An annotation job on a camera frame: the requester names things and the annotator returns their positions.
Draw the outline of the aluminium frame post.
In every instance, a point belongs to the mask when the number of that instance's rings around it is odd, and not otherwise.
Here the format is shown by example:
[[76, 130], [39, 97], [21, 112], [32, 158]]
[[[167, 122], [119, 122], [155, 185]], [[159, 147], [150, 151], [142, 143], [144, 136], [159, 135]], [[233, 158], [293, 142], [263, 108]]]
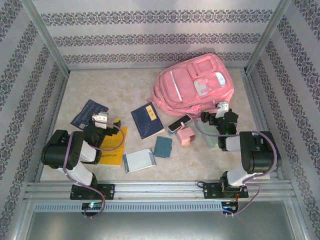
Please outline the aluminium frame post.
[[279, 24], [280, 20], [282, 19], [283, 15], [285, 14], [288, 6], [292, 0], [279, 0], [277, 7], [275, 8], [264, 32], [262, 33], [257, 46], [255, 47], [253, 53], [251, 54], [249, 61], [244, 68], [244, 72], [249, 74], [252, 72], [253, 68], [255, 67], [259, 57], [261, 56], [262, 52], [264, 51], [268, 41], [272, 37], [277, 25]]
[[53, 59], [57, 63], [59, 69], [65, 74], [69, 75], [70, 70], [67, 66], [66, 61], [64, 60], [62, 54], [60, 53], [57, 44], [54, 41], [54, 38], [50, 34], [41, 14], [37, 10], [33, 0], [20, 0], [23, 8], [26, 10], [28, 16], [36, 27], [38, 33], [40, 34], [42, 40], [48, 47], [50, 53], [52, 54]]

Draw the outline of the navy book with yellow label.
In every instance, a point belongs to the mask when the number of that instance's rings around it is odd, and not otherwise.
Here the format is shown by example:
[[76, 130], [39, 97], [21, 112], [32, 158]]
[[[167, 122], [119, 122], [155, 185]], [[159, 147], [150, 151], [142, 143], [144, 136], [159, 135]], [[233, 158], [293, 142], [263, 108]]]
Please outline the navy book with yellow label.
[[131, 111], [131, 116], [142, 140], [165, 131], [152, 102]]

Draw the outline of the mint green pencil case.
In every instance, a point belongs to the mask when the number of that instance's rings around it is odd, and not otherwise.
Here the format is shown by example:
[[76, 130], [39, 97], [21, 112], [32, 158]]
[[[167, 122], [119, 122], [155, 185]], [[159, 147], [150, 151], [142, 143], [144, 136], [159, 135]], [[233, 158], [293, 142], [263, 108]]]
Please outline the mint green pencil case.
[[[210, 135], [219, 135], [219, 132], [217, 128], [214, 125], [209, 125], [208, 123], [203, 123], [201, 121], [198, 121], [198, 126], [199, 129], [207, 134]], [[218, 147], [218, 138], [217, 137], [212, 137], [212, 136], [207, 136], [207, 135], [202, 135], [206, 144], [208, 145], [209, 148], [216, 148]]]

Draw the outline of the aluminium side rail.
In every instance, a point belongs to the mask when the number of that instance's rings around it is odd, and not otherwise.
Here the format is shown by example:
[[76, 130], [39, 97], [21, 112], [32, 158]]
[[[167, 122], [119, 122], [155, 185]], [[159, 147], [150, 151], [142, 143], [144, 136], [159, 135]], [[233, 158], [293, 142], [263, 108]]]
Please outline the aluminium side rail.
[[66, 89], [66, 85], [68, 82], [68, 78], [69, 78], [69, 73], [67, 73], [63, 79], [62, 82], [59, 84], [59, 88], [57, 89], [57, 91], [54, 93], [54, 98], [53, 98], [53, 103], [51, 103], [50, 106], [50, 118], [49, 118], [49, 125], [48, 127], [45, 129], [45, 137], [43, 142], [40, 145], [38, 154], [36, 155], [38, 157], [38, 161], [37, 161], [37, 166], [34, 170], [33, 176], [31, 178], [32, 182], [39, 182], [41, 175], [42, 175], [42, 171], [43, 171], [43, 164], [41, 161], [41, 154], [42, 154], [42, 150], [45, 147], [45, 145], [47, 144], [48, 140], [50, 139], [51, 135], [53, 134], [54, 128], [55, 128], [55, 124], [58, 118], [58, 113], [61, 107], [61, 103], [62, 103], [62, 99], [64, 96], [64, 92]]
[[254, 83], [250, 75], [248, 75], [244, 69], [240, 69], [243, 85], [247, 94], [248, 102], [254, 119], [256, 129], [258, 131], [268, 131], [269, 127], [266, 122], [263, 109], [260, 104], [260, 100], [257, 91], [254, 87]]

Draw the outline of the pink cube box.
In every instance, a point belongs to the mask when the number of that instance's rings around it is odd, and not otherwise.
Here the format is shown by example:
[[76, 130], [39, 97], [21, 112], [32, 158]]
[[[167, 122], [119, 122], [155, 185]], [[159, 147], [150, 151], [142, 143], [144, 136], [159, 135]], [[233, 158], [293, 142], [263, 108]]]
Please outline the pink cube box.
[[179, 129], [176, 134], [182, 146], [187, 146], [196, 139], [195, 132], [191, 127]]

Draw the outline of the pink school backpack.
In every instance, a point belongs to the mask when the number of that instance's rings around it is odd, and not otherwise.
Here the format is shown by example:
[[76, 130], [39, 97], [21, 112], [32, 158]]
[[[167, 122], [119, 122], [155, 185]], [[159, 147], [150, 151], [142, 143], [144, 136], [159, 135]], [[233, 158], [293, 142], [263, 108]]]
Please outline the pink school backpack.
[[222, 60], [206, 53], [159, 73], [149, 101], [170, 116], [195, 116], [221, 101], [229, 102], [234, 91]]

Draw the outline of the black case with pink rim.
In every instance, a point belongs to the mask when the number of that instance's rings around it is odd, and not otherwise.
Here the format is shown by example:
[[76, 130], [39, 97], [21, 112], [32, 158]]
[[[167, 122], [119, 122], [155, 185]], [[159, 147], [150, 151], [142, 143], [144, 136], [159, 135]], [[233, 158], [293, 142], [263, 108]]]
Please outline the black case with pink rim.
[[188, 114], [186, 114], [186, 115], [180, 117], [178, 120], [171, 123], [168, 126], [168, 131], [171, 133], [175, 133], [177, 130], [179, 130], [182, 126], [186, 125], [191, 120], [192, 120], [192, 118]]

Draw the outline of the navy book with printed text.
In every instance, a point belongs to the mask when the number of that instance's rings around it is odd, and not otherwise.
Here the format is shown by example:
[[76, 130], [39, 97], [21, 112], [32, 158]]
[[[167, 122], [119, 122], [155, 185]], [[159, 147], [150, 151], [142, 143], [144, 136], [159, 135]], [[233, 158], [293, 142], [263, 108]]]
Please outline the navy book with printed text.
[[108, 110], [108, 107], [89, 99], [70, 124], [80, 130], [83, 130], [89, 124], [89, 120], [92, 118], [92, 115], [100, 112], [107, 113]]

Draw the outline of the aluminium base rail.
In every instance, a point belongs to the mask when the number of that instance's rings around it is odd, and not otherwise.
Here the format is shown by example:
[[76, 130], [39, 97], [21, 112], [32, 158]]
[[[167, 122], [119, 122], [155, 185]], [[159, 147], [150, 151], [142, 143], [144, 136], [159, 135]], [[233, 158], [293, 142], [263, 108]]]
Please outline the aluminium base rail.
[[[193, 180], [184, 181], [114, 181], [115, 202], [173, 202], [201, 201], [203, 190]], [[293, 185], [289, 180], [254, 180], [248, 186], [249, 197], [253, 197], [258, 186], [261, 192], [257, 200], [280, 200], [295, 197]], [[69, 201], [72, 183], [69, 181], [42, 181], [29, 183], [23, 200], [39, 202]]]

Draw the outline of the small teal notebook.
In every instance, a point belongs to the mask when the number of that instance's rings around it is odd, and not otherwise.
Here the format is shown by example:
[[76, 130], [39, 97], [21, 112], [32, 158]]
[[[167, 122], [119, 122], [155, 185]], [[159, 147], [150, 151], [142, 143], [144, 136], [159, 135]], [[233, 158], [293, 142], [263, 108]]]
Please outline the small teal notebook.
[[173, 140], [171, 138], [158, 136], [153, 155], [160, 158], [169, 158], [172, 151], [172, 142]]

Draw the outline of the grey metal panel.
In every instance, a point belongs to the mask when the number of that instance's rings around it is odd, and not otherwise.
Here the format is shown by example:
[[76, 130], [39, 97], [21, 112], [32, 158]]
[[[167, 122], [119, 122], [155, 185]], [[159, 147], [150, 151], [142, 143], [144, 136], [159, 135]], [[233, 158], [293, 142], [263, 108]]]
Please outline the grey metal panel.
[[219, 212], [35, 213], [27, 240], [296, 240], [281, 215], [225, 218]]

